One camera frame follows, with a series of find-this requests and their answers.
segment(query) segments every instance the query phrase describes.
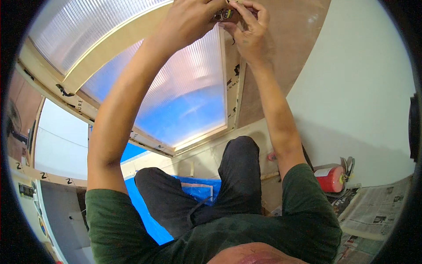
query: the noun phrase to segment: wooden frame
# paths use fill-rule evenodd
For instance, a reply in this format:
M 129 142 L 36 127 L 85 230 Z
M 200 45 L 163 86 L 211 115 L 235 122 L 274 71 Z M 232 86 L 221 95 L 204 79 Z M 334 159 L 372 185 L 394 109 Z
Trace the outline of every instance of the wooden frame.
M 57 71 L 40 54 L 29 38 L 22 47 L 16 67 L 21 73 L 27 74 L 27 79 L 32 79 L 31 83 L 42 95 L 69 113 L 93 125 L 100 104 L 81 91 L 81 86 L 116 55 L 150 35 L 168 12 L 171 3 L 172 1 L 165 2 L 118 25 L 88 49 L 66 76 Z M 161 155 L 173 157 L 236 128 L 246 64 L 241 60 L 236 45 L 233 45 L 232 37 L 223 29 L 220 29 L 219 35 L 224 83 L 227 84 L 227 125 L 198 135 L 198 137 L 183 142 L 177 147 L 167 146 L 134 127 L 130 135 L 132 144 L 140 145 L 144 149 Z M 62 92 L 56 86 L 57 84 L 61 85 L 65 92 Z
M 32 132 L 31 154 L 29 155 L 29 166 L 32 168 L 34 168 L 35 166 L 35 141 L 37 139 L 38 124 L 40 122 L 41 112 L 43 111 L 45 101 L 46 98 L 44 96 L 41 96 L 40 106 L 38 107 L 37 117 L 35 118 L 34 131 Z

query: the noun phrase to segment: translucent roof panel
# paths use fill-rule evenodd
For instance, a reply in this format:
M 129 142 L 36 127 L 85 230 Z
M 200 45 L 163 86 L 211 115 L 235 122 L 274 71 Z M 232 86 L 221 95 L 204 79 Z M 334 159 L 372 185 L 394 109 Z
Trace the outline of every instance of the translucent roof panel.
M 82 91 L 101 103 L 135 54 L 141 41 L 105 64 Z M 226 125 L 219 28 L 175 53 L 148 90 L 135 126 L 152 137 L 178 147 Z
M 38 51 L 65 75 L 109 31 L 165 2 L 170 0 L 50 0 L 29 36 Z

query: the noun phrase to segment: white wall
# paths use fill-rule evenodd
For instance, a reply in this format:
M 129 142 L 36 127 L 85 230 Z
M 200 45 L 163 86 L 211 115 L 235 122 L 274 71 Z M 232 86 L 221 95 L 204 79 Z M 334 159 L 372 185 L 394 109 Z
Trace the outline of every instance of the white wall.
M 35 141 L 35 168 L 87 179 L 88 124 L 46 99 Z
M 288 102 L 314 166 L 356 158 L 350 183 L 382 185 L 414 171 L 402 40 L 376 0 L 332 0 Z

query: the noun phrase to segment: plywood wall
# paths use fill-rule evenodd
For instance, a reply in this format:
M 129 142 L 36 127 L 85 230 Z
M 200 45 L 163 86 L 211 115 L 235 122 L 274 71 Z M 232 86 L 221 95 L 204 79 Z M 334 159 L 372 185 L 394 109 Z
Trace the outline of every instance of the plywood wall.
M 273 39 L 274 70 L 281 89 L 287 95 L 318 38 L 331 0 L 256 0 L 270 12 L 268 29 Z M 238 127 L 264 118 L 257 84 L 246 69 Z

